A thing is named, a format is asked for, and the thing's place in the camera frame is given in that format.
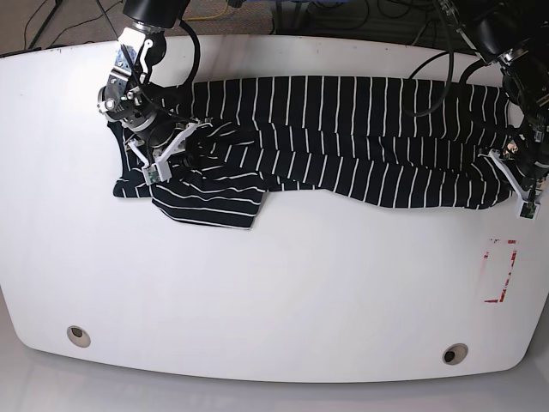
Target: black and white striped shirt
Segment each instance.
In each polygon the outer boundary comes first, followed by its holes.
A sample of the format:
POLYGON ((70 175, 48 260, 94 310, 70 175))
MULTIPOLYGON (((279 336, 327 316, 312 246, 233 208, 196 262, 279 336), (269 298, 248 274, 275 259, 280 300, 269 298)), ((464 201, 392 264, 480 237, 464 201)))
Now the black and white striped shirt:
MULTIPOLYGON (((124 150, 130 130, 111 124, 124 169, 114 195, 151 197, 175 221, 240 228, 251 227, 265 191, 327 189, 384 208, 489 208, 510 187, 480 150, 502 148, 505 136, 464 120, 456 85, 431 116, 402 111, 427 108, 443 87, 292 76, 196 83, 190 95, 172 89, 180 100, 166 97, 164 106, 214 119, 190 137, 197 166, 172 159, 172 179, 148 187, 139 160, 124 150)), ((500 88, 468 86, 467 104, 489 122, 508 123, 500 88)))

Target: floor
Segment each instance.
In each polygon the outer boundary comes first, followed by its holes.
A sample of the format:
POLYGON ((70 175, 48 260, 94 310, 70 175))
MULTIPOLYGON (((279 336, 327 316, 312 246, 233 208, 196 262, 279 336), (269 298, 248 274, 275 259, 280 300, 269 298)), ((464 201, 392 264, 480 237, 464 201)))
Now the floor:
MULTIPOLYGON (((0 13, 0 54, 16 52, 24 47, 23 33, 25 25, 33 12, 44 0, 3 0, 3 12, 0 13)), ((42 9, 31 20, 27 29, 27 44, 50 12, 56 0, 46 0, 42 9)), ((127 26, 130 19, 122 14, 120 0, 101 0, 105 9, 114 5, 109 17, 118 33, 127 26)), ((225 8, 225 0, 194 0, 190 2, 186 17, 218 15, 225 8)), ((38 44, 46 48, 56 45, 78 45, 88 41, 112 40, 113 35, 106 21, 98 18, 79 27, 66 30, 69 26, 100 16, 94 0, 63 0, 59 10, 43 32, 38 44)), ((248 1, 241 9, 232 9, 221 18, 211 21, 190 21, 198 34, 268 34, 272 30, 272 18, 268 2, 248 1)), ((168 35, 181 35, 183 31, 175 28, 168 35)))

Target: robotic arm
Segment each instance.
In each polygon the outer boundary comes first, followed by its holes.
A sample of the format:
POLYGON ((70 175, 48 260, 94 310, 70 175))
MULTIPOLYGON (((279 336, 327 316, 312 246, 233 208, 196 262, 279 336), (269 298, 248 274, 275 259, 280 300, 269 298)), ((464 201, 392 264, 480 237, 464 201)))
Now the robotic arm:
MULTIPOLYGON (((109 121, 132 130, 126 142, 143 161, 149 185, 168 180, 168 159, 184 152, 185 139, 208 119, 183 118, 155 102, 162 88, 150 83, 153 67, 166 54, 164 31, 181 19, 190 0, 127 0, 124 13, 134 20, 119 38, 120 48, 108 82, 100 90, 99 108, 109 121)), ((507 149, 489 155, 519 195, 520 217, 535 218, 541 189, 549 173, 549 2, 547 0, 433 0, 481 60, 471 66, 461 84, 479 68, 499 64, 511 101, 524 113, 519 129, 502 130, 470 113, 488 130, 508 135, 507 149), (520 182, 505 165, 513 160, 520 182)), ((192 29, 180 22, 195 45, 195 63, 183 87, 190 87, 198 68, 200 45, 192 29)))

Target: table surface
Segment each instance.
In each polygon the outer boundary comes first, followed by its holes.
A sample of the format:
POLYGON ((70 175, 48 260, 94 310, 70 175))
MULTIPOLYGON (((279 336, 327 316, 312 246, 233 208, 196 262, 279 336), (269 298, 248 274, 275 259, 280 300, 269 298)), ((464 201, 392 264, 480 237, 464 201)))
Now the table surface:
MULTIPOLYGON (((201 42, 198 81, 403 77, 435 53, 279 36, 201 42)), ((147 200, 112 196, 120 160, 95 101, 115 49, 0 61, 0 285, 25 345, 122 367, 286 382, 437 378, 522 359, 549 291, 548 209, 530 222, 514 217, 513 201, 487 211, 386 210, 301 191, 270 194, 251 231, 177 224, 147 200), (519 241, 496 305, 483 295, 499 276, 481 276, 489 239, 519 241), (89 348, 69 341, 71 325, 90 334, 89 348), (459 342, 467 359, 444 365, 444 350, 459 342)), ((180 83, 191 56, 188 39, 169 39, 154 80, 180 83)), ((455 80, 472 61, 457 57, 455 80)), ((445 64, 421 77, 443 80, 445 64)), ((473 78, 500 81, 495 67, 473 78)))

